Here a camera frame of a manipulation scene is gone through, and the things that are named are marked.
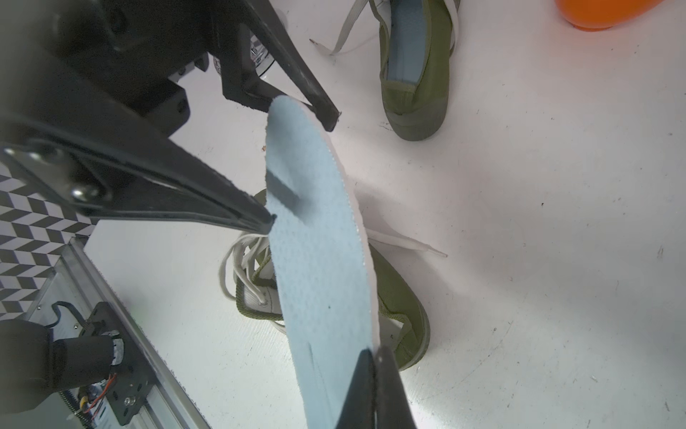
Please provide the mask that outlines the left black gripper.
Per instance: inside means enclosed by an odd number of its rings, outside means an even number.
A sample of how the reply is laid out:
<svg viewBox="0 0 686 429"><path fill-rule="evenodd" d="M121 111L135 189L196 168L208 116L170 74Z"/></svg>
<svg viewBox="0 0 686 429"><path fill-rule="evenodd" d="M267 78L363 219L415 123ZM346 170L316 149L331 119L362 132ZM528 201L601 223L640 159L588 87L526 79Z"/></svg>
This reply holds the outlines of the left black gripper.
<svg viewBox="0 0 686 429"><path fill-rule="evenodd" d="M172 142L189 119L171 77L233 48L237 1L5 1L1 159L96 219L266 234L274 216Z"/></svg>

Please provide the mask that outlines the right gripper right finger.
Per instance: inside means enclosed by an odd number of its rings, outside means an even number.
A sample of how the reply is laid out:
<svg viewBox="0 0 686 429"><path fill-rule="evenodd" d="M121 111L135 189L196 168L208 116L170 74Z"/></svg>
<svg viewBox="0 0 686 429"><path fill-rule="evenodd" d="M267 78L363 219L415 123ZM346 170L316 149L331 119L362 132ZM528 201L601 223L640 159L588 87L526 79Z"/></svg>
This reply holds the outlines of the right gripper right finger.
<svg viewBox="0 0 686 429"><path fill-rule="evenodd" d="M394 353L382 347L374 357L375 427L377 429L416 429Z"/></svg>

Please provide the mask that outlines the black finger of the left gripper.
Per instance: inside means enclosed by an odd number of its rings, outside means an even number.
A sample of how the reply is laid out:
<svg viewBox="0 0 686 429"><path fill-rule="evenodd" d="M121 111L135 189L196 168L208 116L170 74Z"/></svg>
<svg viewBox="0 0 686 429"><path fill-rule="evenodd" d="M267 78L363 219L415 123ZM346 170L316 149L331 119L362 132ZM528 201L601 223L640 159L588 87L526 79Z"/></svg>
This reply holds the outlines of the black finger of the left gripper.
<svg viewBox="0 0 686 429"><path fill-rule="evenodd" d="M250 58L255 36L309 102L308 107L327 132L339 121L339 110L298 53L268 1L214 2L214 57L220 62L223 96L266 112L283 92L264 82Z"/></svg>

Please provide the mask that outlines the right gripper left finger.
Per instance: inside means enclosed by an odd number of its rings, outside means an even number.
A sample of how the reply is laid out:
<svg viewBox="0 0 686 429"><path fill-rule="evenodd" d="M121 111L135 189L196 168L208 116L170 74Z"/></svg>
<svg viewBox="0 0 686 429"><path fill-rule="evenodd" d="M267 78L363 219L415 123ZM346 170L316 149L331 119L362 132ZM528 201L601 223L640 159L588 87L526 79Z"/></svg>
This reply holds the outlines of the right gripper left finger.
<svg viewBox="0 0 686 429"><path fill-rule="evenodd" d="M371 350L363 350L357 361L337 429L373 429L375 416L375 364Z"/></svg>

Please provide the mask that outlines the grey-blue insole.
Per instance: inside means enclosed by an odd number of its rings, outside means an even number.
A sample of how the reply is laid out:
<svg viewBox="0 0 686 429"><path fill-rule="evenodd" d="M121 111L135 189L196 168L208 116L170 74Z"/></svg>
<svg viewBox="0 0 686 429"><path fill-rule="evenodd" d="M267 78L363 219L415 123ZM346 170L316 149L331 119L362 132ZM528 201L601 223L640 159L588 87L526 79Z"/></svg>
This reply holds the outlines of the grey-blue insole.
<svg viewBox="0 0 686 429"><path fill-rule="evenodd" d="M265 160L270 250L307 425L333 428L360 354L381 343L366 230L329 134L298 100L271 104Z"/></svg>

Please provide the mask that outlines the olive green sandal with laces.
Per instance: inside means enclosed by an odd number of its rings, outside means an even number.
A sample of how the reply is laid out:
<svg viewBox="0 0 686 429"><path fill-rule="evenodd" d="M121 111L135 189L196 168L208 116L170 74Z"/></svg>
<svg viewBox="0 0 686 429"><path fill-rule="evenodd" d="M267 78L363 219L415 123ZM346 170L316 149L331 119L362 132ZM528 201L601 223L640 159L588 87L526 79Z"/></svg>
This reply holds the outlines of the olive green sandal with laces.
<svg viewBox="0 0 686 429"><path fill-rule="evenodd" d="M356 1L333 48L312 40L334 57L345 46L360 14L369 7L379 23L382 105L401 139L422 141L443 124L449 99L450 60L459 36L459 1Z"/></svg>

